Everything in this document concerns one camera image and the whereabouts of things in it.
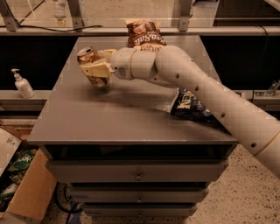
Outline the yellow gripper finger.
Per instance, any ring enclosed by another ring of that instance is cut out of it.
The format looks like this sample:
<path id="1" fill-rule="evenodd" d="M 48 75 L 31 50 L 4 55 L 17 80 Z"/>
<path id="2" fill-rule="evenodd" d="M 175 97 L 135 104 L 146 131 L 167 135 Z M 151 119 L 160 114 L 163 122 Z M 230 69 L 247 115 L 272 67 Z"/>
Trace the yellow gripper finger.
<path id="1" fill-rule="evenodd" d="M 105 59 L 82 64 L 80 68 L 87 76 L 108 78 L 111 75 L 111 66 Z"/>
<path id="2" fill-rule="evenodd" d="M 110 60 L 110 57 L 116 52 L 116 49 L 104 49 L 104 50 L 99 50 L 98 55 L 101 58 L 104 58 L 106 60 Z"/>

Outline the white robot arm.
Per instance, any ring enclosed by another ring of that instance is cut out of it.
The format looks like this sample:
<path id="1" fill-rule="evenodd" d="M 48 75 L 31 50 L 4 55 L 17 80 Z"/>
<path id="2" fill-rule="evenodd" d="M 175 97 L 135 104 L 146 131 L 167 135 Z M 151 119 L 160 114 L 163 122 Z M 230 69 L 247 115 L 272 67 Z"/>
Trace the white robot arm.
<path id="1" fill-rule="evenodd" d="M 280 122 L 209 77 L 181 48 L 168 45 L 149 52 L 85 47 L 77 53 L 77 60 L 86 76 L 98 80 L 113 74 L 121 80 L 186 88 L 256 160 L 280 178 Z"/>

